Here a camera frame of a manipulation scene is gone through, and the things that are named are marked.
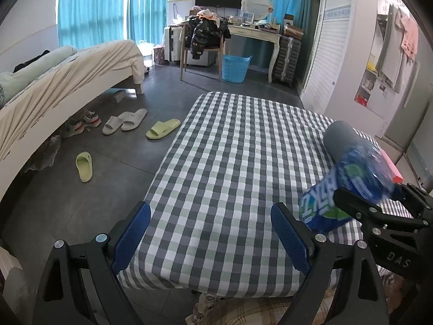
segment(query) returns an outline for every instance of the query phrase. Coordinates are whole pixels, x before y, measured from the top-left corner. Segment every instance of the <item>beige bedsheet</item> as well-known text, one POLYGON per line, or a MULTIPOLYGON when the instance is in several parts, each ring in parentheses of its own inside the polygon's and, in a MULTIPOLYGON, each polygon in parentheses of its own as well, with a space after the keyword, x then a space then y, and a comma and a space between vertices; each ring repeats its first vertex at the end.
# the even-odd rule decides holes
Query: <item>beige bedsheet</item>
POLYGON ((12 145, 62 99, 109 71, 129 67, 132 68, 134 83, 140 84, 145 67, 135 42, 109 41, 78 51, 34 80, 0 110, 0 161, 12 145))

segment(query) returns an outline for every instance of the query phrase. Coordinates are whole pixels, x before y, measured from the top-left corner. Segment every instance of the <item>wooden chair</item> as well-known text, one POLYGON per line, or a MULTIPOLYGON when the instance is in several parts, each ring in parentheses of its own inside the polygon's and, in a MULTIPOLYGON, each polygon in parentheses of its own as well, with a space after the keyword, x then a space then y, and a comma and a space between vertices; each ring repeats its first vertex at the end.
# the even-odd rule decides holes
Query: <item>wooden chair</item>
MULTIPOLYGON (((187 57, 189 48, 185 47, 185 33, 186 33, 186 26, 183 26, 182 34, 181 34, 181 80, 183 77, 183 71, 185 69, 185 72, 187 70, 187 57)), ((218 81, 221 81, 221 72, 222 72, 222 56, 224 55, 224 37, 221 37, 219 41, 219 47, 206 47, 204 51, 218 51, 218 81)))

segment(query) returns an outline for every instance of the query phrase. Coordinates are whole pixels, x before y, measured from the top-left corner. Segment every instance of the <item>white wardrobe door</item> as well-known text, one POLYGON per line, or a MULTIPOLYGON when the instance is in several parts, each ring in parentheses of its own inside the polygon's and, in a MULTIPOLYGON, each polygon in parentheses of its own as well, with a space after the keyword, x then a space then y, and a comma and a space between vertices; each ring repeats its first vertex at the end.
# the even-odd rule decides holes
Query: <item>white wardrobe door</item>
POLYGON ((352 0, 326 0, 319 32, 319 42, 304 92, 306 108, 323 114, 340 73, 349 35, 350 4, 352 0))

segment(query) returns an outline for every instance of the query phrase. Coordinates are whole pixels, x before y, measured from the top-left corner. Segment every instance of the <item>slipper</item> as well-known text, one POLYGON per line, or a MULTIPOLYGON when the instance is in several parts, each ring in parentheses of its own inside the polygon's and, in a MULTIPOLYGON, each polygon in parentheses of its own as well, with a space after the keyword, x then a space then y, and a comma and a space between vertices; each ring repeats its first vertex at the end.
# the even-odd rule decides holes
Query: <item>slipper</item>
POLYGON ((137 110, 135 113, 130 112, 129 115, 125 118, 121 130, 131 131, 137 128, 143 120, 144 116, 146 116, 146 114, 146 109, 137 110))
POLYGON ((75 160, 81 182, 88 182, 93 176, 92 157, 88 152, 78 154, 75 160))
POLYGON ((118 117, 111 116, 110 119, 107 121, 107 123, 102 128, 102 134, 110 135, 113 134, 115 131, 117 131, 120 126, 122 126, 123 122, 125 121, 125 118, 130 114, 130 112, 124 112, 118 117))
POLYGON ((146 133, 146 137, 149 139, 161 139, 168 133, 172 132, 180 126, 181 122, 178 119, 171 119, 167 122, 157 122, 155 125, 146 133))

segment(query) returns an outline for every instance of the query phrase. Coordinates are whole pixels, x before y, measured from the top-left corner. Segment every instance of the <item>blue gripper pad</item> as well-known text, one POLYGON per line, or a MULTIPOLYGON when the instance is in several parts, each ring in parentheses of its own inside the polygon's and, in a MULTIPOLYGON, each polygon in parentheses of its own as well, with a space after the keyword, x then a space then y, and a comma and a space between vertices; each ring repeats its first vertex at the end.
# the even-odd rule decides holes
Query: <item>blue gripper pad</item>
POLYGON ((111 270, 115 275, 128 267, 144 232, 149 226, 150 215, 150 206, 144 203, 114 247, 114 260, 111 264, 111 270))
POLYGON ((272 205, 271 208, 271 222, 293 267, 307 276, 311 269, 307 247, 276 204, 272 205))

